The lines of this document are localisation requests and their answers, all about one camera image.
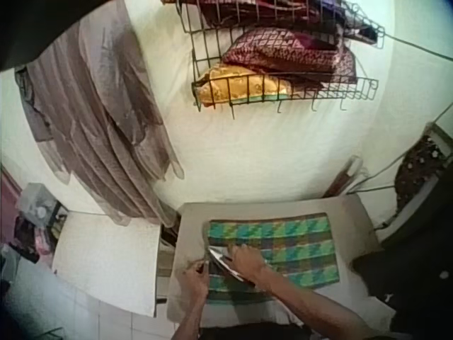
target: maroon fabric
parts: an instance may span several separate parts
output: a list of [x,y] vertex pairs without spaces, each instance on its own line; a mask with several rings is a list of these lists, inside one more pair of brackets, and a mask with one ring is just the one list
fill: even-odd
[[257,1],[256,3],[241,3],[238,1],[200,1],[200,9],[207,24],[214,28],[230,27],[232,25],[287,27],[292,25],[319,23],[320,12],[317,8],[307,10],[306,3],[289,6],[275,6],[274,1]]
[[284,28],[256,28],[239,37],[222,61],[254,70],[294,72],[295,76],[296,72],[315,72],[300,75],[315,82],[355,83],[354,55],[343,46],[341,38],[337,41],[337,45],[332,45]]

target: green plaid fabric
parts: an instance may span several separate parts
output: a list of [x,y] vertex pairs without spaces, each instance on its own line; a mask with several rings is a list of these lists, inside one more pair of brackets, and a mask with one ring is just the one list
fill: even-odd
[[[210,246],[248,244],[260,249],[274,270],[301,287],[320,288],[340,280],[326,214],[274,220],[213,220],[207,238]],[[210,262],[208,303],[244,305],[270,299]]]

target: red patterned cloth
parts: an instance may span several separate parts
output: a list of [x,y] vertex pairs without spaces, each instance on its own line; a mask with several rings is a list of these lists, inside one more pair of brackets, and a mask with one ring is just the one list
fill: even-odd
[[222,61],[269,72],[315,72],[303,76],[312,81],[357,82],[355,58],[341,34],[333,45],[284,28],[256,28],[239,37]]

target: wire rack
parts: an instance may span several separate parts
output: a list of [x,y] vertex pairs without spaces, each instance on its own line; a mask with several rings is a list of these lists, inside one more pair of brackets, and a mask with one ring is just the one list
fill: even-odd
[[[377,48],[384,45],[385,29],[371,21],[363,13],[357,4],[351,4],[343,0],[299,0],[289,3],[287,0],[273,1],[273,6],[262,7],[256,0],[177,0],[176,9],[180,16],[183,30],[190,35],[192,43],[193,77],[192,83],[195,104],[200,111],[203,106],[211,106],[228,103],[234,115],[233,106],[277,101],[280,105],[283,101],[339,99],[343,109],[345,99],[373,100],[379,82],[361,76],[335,76],[320,72],[266,72],[265,74],[247,74],[242,76],[225,76],[216,79],[200,79],[200,77],[212,66],[222,60],[222,55],[229,49],[234,41],[257,27],[289,28],[300,32],[309,33],[315,38],[335,44],[338,39],[338,25],[343,27],[342,38],[346,42],[359,40]],[[280,4],[292,4],[290,9],[279,6]],[[274,96],[268,96],[265,92],[265,77],[275,77],[280,89],[280,79],[286,79],[290,83],[290,91],[285,94],[279,91]],[[303,89],[294,83],[295,78],[310,79],[316,76],[322,80],[322,86],[304,86]],[[234,98],[231,92],[231,83],[238,77],[243,78],[247,84],[247,96]],[[262,93],[250,96],[250,78],[262,77]],[[226,100],[216,102],[214,99],[215,84],[223,81],[227,88]],[[211,104],[206,105],[200,100],[197,90],[203,85],[209,86]]]

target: tiled floor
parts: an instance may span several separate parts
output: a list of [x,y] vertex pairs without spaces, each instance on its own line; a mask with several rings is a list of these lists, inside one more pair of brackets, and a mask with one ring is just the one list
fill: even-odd
[[157,306],[155,319],[120,310],[25,259],[19,262],[6,307],[32,336],[63,327],[69,340],[164,340],[175,331],[175,324],[166,319],[165,305]]

